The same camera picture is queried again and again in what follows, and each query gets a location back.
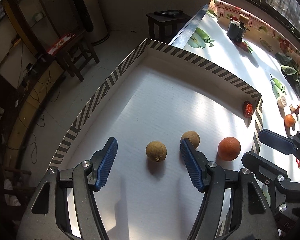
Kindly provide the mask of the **striped white cardboard tray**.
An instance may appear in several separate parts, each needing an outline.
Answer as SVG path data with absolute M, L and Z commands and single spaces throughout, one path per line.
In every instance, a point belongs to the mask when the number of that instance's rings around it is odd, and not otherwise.
M 250 118 L 243 115 L 245 101 L 253 105 Z M 181 136 L 197 132 L 201 152 L 220 134 L 222 139 L 237 138 L 242 152 L 258 151 L 261 106 L 261 94 L 223 67 L 189 51 L 144 40 L 80 110 L 52 164 L 72 168 L 110 137 L 116 138 L 117 155 L 108 180 L 94 193 L 108 237 L 186 239 L 204 195 L 192 185 L 181 158 Z M 147 158 L 151 141 L 166 146 L 164 161 Z

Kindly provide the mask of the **black remote control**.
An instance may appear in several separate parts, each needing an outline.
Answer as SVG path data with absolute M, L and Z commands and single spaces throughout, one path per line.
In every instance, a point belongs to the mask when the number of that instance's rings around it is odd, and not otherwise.
M 183 14 L 182 10 L 166 10 L 166 11 L 155 11 L 155 15 L 167 17 L 167 18 L 177 18 Z

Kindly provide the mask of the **green leafy vegetable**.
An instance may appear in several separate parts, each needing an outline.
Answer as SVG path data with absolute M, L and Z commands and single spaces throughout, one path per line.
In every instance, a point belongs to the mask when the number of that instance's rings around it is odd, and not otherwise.
M 297 94 L 300 97 L 300 72 L 297 63 L 290 57 L 283 53 L 276 53 L 275 59 L 281 66 L 281 72 Z

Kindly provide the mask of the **orange mandarin on table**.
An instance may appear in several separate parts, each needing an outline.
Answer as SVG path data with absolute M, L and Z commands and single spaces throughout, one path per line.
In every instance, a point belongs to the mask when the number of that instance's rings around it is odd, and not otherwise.
M 294 118 L 294 116 L 292 116 L 291 114 L 287 114 L 284 118 L 284 123 L 285 123 L 285 126 L 290 128 L 290 127 L 293 127 L 294 124 L 296 123 L 296 120 Z

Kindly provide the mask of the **wooden chair with red cushion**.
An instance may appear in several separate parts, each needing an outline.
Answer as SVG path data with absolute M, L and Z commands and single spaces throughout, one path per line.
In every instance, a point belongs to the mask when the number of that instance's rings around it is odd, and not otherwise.
M 100 61 L 89 41 L 86 30 L 63 35 L 47 50 L 47 53 L 71 77 L 76 76 L 81 82 L 84 80 L 81 71 L 85 66 L 91 60 L 94 60 L 95 63 L 99 63 Z

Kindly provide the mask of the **red jujube date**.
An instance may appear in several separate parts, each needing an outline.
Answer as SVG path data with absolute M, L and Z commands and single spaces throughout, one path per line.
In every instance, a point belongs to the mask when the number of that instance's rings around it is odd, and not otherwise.
M 250 101 L 245 101 L 243 104 L 243 115 L 245 118 L 252 117 L 254 112 L 253 105 Z

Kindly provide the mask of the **beige puffed rice cake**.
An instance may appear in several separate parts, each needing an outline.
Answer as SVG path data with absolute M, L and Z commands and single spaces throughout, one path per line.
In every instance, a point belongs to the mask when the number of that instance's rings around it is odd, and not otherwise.
M 279 96 L 276 101 L 279 108 L 284 108 L 287 105 L 285 96 Z

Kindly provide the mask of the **fruit-print tablecloth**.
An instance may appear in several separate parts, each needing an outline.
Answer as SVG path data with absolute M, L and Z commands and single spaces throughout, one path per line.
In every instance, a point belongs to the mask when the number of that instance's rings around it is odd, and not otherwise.
M 261 48 L 262 45 L 251 41 L 250 37 L 248 37 L 251 33 L 245 34 L 244 38 L 249 38 L 247 42 L 253 51 L 250 53 L 245 52 L 236 46 L 226 35 L 226 29 L 229 25 L 227 20 L 227 18 L 212 16 L 212 13 L 207 10 L 207 5 L 205 5 L 181 28 L 170 42 L 170 45 L 202 56 L 254 87 L 262 95 L 262 128 L 269 129 L 284 137 L 295 135 L 300 130 L 300 125 L 298 124 L 297 127 L 297 124 L 295 124 L 292 128 L 287 128 L 284 125 L 284 116 L 290 113 L 290 110 L 288 106 L 284 109 L 278 107 L 270 83 L 271 76 L 279 79 L 286 87 L 286 98 L 290 100 L 288 103 L 294 104 L 294 100 L 297 98 L 296 94 L 283 77 L 279 63 L 268 54 L 268 51 Z M 187 44 L 188 39 L 191 37 L 190 34 L 195 31 L 195 27 L 202 27 L 209 37 L 214 40 L 212 47 L 199 49 L 192 48 Z M 207 146 L 203 146 L 203 152 L 208 154 L 209 157 L 217 158 L 218 162 L 230 167 L 231 165 L 226 164 L 226 161 L 221 161 L 219 157 L 216 157 L 217 143 L 222 139 L 221 137 L 221 134 L 218 135 L 218 140 L 211 137 L 212 139 L 208 140 Z M 284 155 L 264 144 L 260 148 L 260 156 L 286 170 L 293 182 L 300 183 L 300 168 L 297 166 L 294 155 Z

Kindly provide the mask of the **orange mandarin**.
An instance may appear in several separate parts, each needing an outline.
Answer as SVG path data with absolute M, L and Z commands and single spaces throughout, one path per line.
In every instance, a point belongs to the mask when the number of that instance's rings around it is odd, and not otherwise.
M 285 126 L 290 128 L 290 127 L 293 127 L 294 124 L 296 123 L 296 120 L 294 118 L 294 116 L 292 116 L 291 114 L 287 114 L 284 118 L 284 123 L 285 123 Z
M 241 151 L 240 142 L 234 137 L 222 139 L 218 145 L 218 156 L 224 161 L 233 161 Z

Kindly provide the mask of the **dark jar with cork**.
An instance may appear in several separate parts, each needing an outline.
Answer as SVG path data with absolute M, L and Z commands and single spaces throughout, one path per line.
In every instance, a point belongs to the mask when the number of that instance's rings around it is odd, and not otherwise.
M 238 17 L 231 17 L 227 36 L 234 42 L 242 42 L 245 32 L 247 31 L 246 25 L 249 23 L 249 18 L 243 14 L 239 14 Z

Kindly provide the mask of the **tan longan fruit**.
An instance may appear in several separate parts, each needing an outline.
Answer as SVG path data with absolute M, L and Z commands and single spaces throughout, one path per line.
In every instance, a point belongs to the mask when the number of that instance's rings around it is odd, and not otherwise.
M 166 146 L 160 141 L 151 141 L 146 146 L 146 155 L 150 161 L 159 163 L 166 159 Z
M 189 139 L 194 148 L 198 148 L 200 144 L 199 134 L 195 131 L 187 131 L 181 136 L 181 141 L 183 139 Z

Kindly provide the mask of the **broken rice cake piece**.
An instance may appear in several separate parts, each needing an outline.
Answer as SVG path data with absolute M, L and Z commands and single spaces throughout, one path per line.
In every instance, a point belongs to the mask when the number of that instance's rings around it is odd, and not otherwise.
M 290 112 L 291 114 L 295 113 L 296 115 L 298 115 L 299 113 L 299 105 L 295 102 L 291 103 L 289 106 Z

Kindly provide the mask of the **dark wooden stool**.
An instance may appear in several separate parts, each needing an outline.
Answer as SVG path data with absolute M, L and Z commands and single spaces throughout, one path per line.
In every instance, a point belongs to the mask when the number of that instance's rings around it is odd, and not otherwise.
M 170 42 L 177 34 L 177 27 L 183 27 L 191 18 L 183 14 L 177 18 L 157 16 L 153 12 L 146 14 L 148 20 L 149 38 L 160 42 Z

